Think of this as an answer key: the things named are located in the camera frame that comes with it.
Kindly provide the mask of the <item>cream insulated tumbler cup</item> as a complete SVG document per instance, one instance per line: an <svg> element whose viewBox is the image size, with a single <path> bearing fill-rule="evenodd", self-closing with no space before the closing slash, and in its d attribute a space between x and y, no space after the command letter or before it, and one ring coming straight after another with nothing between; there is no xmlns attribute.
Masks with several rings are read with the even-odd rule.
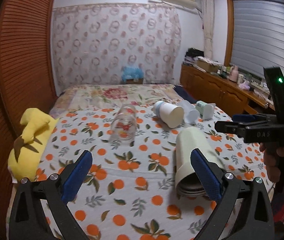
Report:
<svg viewBox="0 0 284 240"><path fill-rule="evenodd" d="M175 188L185 197L222 198L223 161L214 154L204 133L196 127L183 129L176 139Z"/></svg>

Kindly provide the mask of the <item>green white yogurt cup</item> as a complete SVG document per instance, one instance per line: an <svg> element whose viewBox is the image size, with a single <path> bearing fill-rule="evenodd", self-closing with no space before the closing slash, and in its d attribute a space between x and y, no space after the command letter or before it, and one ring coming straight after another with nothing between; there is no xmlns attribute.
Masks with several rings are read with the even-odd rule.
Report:
<svg viewBox="0 0 284 240"><path fill-rule="evenodd" d="M213 118L215 107L215 103L206 103L201 100L196 102L196 110L199 111L203 120L209 120Z"/></svg>

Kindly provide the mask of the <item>white striped paper cup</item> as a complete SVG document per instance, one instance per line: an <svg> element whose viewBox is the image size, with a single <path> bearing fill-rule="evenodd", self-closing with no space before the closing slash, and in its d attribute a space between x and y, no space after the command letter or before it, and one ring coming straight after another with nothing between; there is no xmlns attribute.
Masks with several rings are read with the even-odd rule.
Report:
<svg viewBox="0 0 284 240"><path fill-rule="evenodd" d="M184 109L164 101L158 101L153 106L153 113L169 128L178 127L184 118Z"/></svg>

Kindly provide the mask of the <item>clear floral glass cup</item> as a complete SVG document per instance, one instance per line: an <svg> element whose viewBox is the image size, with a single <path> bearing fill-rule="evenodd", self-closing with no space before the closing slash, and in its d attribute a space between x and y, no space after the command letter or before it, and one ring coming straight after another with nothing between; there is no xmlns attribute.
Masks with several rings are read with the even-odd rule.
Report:
<svg viewBox="0 0 284 240"><path fill-rule="evenodd" d="M111 123L110 141L131 142L136 130L136 108L129 104L122 105Z"/></svg>

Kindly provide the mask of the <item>wooden sideboard cabinet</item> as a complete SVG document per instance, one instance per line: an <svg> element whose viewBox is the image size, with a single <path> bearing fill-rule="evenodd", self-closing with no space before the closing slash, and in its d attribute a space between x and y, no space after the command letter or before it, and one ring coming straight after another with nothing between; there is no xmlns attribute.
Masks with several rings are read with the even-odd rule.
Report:
<svg viewBox="0 0 284 240"><path fill-rule="evenodd" d="M227 79L182 65L180 83L195 100L215 103L229 116L234 114L275 114L274 107L254 92L239 89Z"/></svg>

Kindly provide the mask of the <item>pink tissue pack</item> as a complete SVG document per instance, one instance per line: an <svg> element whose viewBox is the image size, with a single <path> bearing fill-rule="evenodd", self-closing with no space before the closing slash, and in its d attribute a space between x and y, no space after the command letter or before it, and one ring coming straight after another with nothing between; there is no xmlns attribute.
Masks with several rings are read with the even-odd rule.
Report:
<svg viewBox="0 0 284 240"><path fill-rule="evenodd" d="M249 91L250 90L250 82L248 80L243 81L243 83L239 84L239 89Z"/></svg>

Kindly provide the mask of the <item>pink thermos jug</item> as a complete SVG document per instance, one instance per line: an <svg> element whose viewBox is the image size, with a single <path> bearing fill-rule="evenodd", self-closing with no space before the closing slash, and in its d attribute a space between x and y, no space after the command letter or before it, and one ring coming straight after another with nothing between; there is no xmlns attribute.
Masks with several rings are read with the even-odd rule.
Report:
<svg viewBox="0 0 284 240"><path fill-rule="evenodd" d="M238 68L238 66L231 66L229 80L232 81L232 82L237 83L238 76L239 76L239 68Z"/></svg>

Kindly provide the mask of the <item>cardboard box on cabinet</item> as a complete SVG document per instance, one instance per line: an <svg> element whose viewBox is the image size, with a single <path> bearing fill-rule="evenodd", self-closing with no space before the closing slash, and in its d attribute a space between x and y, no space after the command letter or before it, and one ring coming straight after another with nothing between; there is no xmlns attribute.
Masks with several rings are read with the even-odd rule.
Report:
<svg viewBox="0 0 284 240"><path fill-rule="evenodd" d="M205 70L208 73L216 73L218 71L218 69L220 68L219 66L216 66L216 65L211 64L211 63L207 63L207 62L202 61L202 60L197 60L197 66L199 68L202 68L203 70Z"/></svg>

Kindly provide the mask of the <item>stack of folded clothes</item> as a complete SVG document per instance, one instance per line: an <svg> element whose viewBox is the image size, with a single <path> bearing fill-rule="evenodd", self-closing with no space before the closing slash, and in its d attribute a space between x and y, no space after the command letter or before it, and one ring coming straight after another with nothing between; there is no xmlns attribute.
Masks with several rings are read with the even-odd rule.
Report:
<svg viewBox="0 0 284 240"><path fill-rule="evenodd" d="M193 66L194 64L196 64L199 56L203 57L204 51L195 48L189 48L185 53L183 64Z"/></svg>

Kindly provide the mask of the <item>floral bed sheet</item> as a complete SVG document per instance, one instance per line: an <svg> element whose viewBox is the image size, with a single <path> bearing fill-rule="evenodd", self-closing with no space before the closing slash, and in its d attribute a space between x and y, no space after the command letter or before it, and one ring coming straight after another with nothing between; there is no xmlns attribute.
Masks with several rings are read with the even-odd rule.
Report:
<svg viewBox="0 0 284 240"><path fill-rule="evenodd" d="M78 85L64 90L49 115L59 118L68 112L119 108L122 105L151 106L157 101L179 103L183 98L173 84Z"/></svg>

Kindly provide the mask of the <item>small cardboard box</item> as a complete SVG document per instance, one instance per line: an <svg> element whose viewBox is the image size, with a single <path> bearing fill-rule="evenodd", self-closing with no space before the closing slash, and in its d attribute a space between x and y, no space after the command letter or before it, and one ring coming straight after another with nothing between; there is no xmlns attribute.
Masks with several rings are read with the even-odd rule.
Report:
<svg viewBox="0 0 284 240"><path fill-rule="evenodd" d="M126 85L142 85L144 82L144 79L127 79L125 81Z"/></svg>

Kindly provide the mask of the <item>blue plastic bag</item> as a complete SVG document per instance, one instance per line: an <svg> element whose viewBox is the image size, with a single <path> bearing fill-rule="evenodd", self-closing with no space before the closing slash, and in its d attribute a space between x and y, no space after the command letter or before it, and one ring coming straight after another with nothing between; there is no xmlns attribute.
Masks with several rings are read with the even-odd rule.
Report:
<svg viewBox="0 0 284 240"><path fill-rule="evenodd" d="M121 70L121 79L123 82L143 78L144 72L139 67L123 67Z"/></svg>

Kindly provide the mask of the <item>tied beige window curtain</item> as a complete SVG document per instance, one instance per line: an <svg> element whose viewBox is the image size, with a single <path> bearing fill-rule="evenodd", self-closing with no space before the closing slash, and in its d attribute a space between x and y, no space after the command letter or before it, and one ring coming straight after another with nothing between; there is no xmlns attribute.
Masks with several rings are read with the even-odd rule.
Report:
<svg viewBox="0 0 284 240"><path fill-rule="evenodd" d="M204 56L213 57L214 0L201 0L204 31Z"/></svg>

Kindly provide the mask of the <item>patterned lace curtain cover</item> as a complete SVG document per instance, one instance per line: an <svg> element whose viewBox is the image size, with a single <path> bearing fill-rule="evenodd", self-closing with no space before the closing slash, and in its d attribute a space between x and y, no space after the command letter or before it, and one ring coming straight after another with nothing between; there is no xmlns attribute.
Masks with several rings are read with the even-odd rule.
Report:
<svg viewBox="0 0 284 240"><path fill-rule="evenodd" d="M130 69L144 83L170 83L181 35L177 11L167 4L56 8L51 46L57 87L117 85Z"/></svg>

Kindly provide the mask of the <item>brown louvered wardrobe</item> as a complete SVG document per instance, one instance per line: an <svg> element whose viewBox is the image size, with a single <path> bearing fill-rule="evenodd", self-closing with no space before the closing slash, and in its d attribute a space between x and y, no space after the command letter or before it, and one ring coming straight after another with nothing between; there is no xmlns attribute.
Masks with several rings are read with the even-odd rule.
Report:
<svg viewBox="0 0 284 240"><path fill-rule="evenodd" d="M7 159L25 109L56 100L50 54L53 0L0 0L0 236L12 191Z"/></svg>

